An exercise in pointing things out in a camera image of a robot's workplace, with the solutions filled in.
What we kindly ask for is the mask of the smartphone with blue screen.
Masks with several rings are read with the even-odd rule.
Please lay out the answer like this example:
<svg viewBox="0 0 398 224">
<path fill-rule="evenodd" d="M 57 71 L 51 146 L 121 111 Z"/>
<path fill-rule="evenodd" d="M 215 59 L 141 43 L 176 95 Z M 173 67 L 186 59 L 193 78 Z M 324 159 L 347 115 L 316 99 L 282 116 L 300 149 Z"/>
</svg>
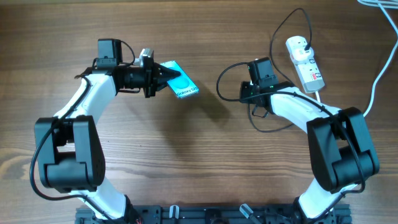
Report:
<svg viewBox="0 0 398 224">
<path fill-rule="evenodd" d="M 176 61 L 168 61 L 161 65 L 172 70 L 180 72 L 180 76 L 167 82 L 169 88 L 175 93 L 179 99 L 199 93 L 199 88 L 194 84 L 192 79 L 183 71 L 182 67 Z"/>
</svg>

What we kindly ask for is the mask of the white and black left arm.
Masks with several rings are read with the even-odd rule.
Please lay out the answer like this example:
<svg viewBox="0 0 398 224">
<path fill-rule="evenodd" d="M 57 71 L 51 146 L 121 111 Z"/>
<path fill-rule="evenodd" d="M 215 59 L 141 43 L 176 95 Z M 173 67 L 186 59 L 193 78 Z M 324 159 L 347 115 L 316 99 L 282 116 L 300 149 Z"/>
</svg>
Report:
<svg viewBox="0 0 398 224">
<path fill-rule="evenodd" d="M 76 77 L 81 85 L 68 104 L 34 126 L 36 149 L 30 163 L 32 190 L 41 198 L 79 198 L 101 223 L 142 223 L 128 196 L 105 177 L 106 163 L 96 124 L 119 93 L 144 92 L 146 98 L 181 75 L 154 61 L 144 49 L 124 62 L 123 40 L 98 39 L 98 56 Z"/>
</svg>

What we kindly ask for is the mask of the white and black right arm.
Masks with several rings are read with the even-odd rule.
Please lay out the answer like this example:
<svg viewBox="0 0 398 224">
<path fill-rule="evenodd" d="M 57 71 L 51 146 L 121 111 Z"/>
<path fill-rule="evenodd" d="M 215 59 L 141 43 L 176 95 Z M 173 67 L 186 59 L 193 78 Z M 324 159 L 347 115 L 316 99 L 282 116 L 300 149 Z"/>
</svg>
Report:
<svg viewBox="0 0 398 224">
<path fill-rule="evenodd" d="M 279 82 L 267 57 L 246 66 L 251 79 L 242 82 L 239 101 L 283 117 L 307 134 L 315 178 L 295 201 L 302 221 L 315 223 L 345 195 L 363 192 L 380 163 L 362 112 L 325 105 L 291 82 Z"/>
</svg>

